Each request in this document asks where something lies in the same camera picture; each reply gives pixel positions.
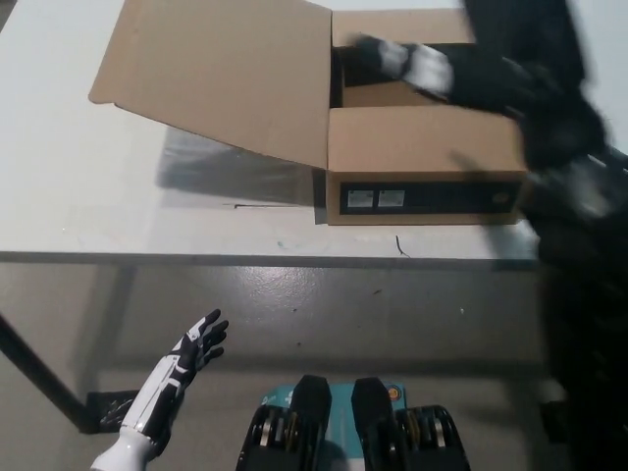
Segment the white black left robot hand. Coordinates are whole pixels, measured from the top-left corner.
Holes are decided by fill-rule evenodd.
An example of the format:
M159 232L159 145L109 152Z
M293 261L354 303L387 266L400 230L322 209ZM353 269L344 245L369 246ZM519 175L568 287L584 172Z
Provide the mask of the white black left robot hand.
M185 390L207 364L224 353L229 322L215 309L197 321L153 368L122 426L151 442L158 456L168 444Z

